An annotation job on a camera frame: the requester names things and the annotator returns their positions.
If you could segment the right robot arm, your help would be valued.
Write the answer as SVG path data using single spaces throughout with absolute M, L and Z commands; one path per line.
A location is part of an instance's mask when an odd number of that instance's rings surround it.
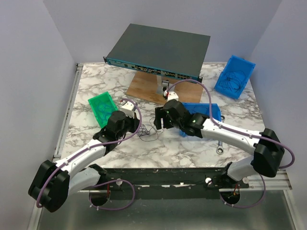
M 154 125 L 157 129 L 178 128 L 188 136 L 208 138 L 237 147 L 248 154 L 240 161 L 228 163 L 221 175 L 223 186 L 230 188 L 244 177 L 260 174 L 273 178 L 279 170 L 284 148 L 271 129 L 262 132 L 243 129 L 211 119 L 206 114 L 190 113 L 183 103 L 172 99 L 154 110 Z

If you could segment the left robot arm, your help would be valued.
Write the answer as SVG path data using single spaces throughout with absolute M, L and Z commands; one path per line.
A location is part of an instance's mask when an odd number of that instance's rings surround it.
M 57 162 L 42 162 L 29 187 L 28 194 L 36 201 L 37 208 L 57 211 L 75 189 L 73 178 L 93 161 L 104 157 L 116 146 L 128 140 L 130 133 L 136 135 L 142 123 L 141 113 L 127 115 L 114 111 L 107 125 L 77 152 Z

